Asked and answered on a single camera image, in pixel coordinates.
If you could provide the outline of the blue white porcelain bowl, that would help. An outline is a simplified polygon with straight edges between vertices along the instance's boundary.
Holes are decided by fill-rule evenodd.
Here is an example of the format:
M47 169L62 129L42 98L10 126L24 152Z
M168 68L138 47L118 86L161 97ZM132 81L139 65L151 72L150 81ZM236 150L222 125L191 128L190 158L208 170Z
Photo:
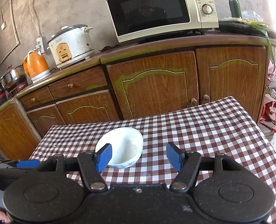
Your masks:
M125 169L134 165L141 157L144 139L135 128L120 127L104 134L97 142L95 152L105 144L112 146L112 157L108 166Z

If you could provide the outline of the red white checkered tablecloth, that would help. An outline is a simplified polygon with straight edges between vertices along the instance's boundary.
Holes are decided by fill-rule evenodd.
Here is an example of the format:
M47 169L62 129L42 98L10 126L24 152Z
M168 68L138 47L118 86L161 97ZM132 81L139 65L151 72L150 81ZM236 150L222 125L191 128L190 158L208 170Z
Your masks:
M107 132L131 127L144 138L140 159L126 169L107 168L102 177L112 183L170 184L176 172L168 161L166 144L196 151L205 157L221 152L265 181L275 194L275 206L268 218L276 223L276 152L254 120L234 97L226 97L194 108L167 114L116 122L55 125L31 155L45 161L55 154L76 157L92 152Z

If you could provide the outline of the steel pot on cooker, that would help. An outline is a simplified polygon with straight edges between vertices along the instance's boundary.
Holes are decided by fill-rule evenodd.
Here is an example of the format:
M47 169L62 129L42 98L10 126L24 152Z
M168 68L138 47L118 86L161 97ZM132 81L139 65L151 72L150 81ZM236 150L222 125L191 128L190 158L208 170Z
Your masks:
M7 72L0 78L9 97L15 96L28 86L27 76L22 65L7 67Z

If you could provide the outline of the brown wooden kitchen cabinet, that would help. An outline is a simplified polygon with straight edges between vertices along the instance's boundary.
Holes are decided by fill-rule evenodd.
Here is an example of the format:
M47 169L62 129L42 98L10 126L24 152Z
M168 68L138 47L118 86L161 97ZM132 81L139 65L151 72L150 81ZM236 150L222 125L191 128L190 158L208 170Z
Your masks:
M54 125L135 119L233 96L258 121L276 40L213 33L121 46L0 106L0 157L26 160Z

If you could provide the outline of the orange electric kettle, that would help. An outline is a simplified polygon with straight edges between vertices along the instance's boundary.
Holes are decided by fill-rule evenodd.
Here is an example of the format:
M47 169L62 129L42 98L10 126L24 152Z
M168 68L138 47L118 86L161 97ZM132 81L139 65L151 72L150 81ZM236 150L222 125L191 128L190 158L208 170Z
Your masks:
M37 83L51 74L48 63L38 49L33 49L23 59L23 69L32 83Z

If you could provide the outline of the red bag on floor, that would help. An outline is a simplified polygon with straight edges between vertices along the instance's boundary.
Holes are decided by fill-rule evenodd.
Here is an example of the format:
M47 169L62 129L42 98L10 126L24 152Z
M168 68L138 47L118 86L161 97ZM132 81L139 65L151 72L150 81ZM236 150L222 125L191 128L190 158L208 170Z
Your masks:
M276 100L265 94L260 123L276 133Z

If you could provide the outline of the white rice cooker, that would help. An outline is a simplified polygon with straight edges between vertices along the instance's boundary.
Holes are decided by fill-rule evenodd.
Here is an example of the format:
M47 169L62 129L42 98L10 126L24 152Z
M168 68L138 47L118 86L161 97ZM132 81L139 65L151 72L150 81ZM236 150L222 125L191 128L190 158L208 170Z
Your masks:
M64 26L47 42L58 69L73 65L94 54L89 32L93 28L86 24Z

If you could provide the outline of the pink folded umbrella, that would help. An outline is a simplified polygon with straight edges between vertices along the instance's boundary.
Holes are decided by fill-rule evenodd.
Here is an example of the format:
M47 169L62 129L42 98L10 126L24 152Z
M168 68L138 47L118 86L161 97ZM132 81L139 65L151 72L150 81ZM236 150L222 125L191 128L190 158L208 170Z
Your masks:
M271 60L269 61L267 79L268 85L271 88L276 88L276 67Z

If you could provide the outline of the black tray on counter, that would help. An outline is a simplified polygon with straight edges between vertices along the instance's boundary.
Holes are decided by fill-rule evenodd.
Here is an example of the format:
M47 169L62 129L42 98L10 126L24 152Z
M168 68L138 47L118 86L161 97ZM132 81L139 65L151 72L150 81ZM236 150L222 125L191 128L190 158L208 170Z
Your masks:
M265 34L268 34L270 38L276 38L276 32L269 28L268 24L242 18L220 19L219 27L215 28L215 31L255 36L265 36Z

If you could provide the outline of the cream microwave oven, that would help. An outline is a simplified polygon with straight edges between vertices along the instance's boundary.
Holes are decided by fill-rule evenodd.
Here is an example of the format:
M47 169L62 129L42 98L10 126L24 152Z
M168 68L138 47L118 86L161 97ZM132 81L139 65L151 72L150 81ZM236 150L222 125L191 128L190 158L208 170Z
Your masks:
M118 42L219 26L214 0L106 0Z

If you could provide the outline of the green onion stalk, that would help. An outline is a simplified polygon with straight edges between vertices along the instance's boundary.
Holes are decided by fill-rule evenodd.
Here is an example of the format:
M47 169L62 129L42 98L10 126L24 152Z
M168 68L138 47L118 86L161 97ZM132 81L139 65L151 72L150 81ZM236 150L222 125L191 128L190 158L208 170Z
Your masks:
M273 49L272 49L272 45L271 45L271 42L270 42L270 39L269 39L269 36L268 36L268 33L267 33L267 30L261 26L259 26L257 23L255 22L251 22L249 20L244 20L243 21L245 24L253 27L255 30L259 31L260 33L262 33L265 38L266 38L266 42L267 42L267 47L268 47L268 52L269 52L269 59L272 61L272 63L275 65L275 56L274 56L274 53L273 53Z

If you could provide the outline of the green thermos bottle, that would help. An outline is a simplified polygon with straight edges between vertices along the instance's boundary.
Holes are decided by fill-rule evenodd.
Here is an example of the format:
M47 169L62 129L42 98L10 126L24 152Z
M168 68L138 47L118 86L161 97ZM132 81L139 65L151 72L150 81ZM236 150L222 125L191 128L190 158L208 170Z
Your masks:
M231 17L242 18L239 1L228 0L228 2L229 2L230 11L231 11Z

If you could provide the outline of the clear plastic bag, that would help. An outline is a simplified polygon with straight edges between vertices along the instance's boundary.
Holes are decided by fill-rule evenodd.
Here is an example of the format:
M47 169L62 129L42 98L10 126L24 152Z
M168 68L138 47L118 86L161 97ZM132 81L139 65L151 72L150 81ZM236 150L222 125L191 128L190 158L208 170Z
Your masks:
M253 10L245 10L241 12L242 18L250 21L263 22L263 17Z

